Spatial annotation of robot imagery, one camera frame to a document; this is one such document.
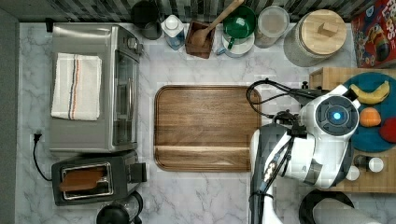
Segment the white towel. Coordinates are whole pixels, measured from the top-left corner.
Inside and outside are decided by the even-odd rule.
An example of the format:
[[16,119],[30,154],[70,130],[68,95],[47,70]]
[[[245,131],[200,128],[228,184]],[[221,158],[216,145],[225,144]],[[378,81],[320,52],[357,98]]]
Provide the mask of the white towel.
[[97,120],[102,60],[98,56],[58,53],[51,115]]

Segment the utensil holder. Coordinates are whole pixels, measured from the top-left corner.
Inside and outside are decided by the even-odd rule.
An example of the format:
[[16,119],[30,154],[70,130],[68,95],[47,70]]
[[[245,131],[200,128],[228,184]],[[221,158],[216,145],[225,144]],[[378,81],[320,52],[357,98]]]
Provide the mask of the utensil holder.
[[195,31],[200,29],[205,29],[208,27],[209,24],[201,21],[194,21],[190,22],[189,31],[187,32],[186,38],[186,52],[190,55],[200,57],[203,59],[208,59],[210,56],[210,51],[212,50],[213,40],[215,39],[215,31],[216,28],[211,30],[209,34],[207,34],[205,43],[203,46],[196,46],[191,43],[192,35]]

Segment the cereal box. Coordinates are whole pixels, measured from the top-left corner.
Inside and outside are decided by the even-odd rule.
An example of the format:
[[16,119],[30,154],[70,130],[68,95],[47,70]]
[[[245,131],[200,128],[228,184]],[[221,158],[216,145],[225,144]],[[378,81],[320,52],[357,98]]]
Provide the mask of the cereal box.
[[358,67],[396,66],[396,0],[378,0],[351,22]]

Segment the banana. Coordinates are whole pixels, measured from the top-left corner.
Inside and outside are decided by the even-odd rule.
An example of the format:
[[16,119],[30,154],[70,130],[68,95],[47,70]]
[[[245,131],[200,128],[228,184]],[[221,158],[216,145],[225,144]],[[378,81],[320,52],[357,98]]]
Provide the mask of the banana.
[[390,87],[389,82],[385,81],[375,91],[365,92],[362,91],[355,84],[350,85],[352,89],[358,95],[358,101],[362,104],[376,105],[381,103],[389,95]]

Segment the wooden tray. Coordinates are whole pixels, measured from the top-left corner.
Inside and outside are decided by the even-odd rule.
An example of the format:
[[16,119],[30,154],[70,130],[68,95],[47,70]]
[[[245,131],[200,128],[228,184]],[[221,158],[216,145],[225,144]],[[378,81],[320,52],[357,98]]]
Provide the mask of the wooden tray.
[[[241,86],[165,86],[155,96],[154,157],[167,171],[248,172],[261,116]],[[252,100],[259,102],[254,91]]]

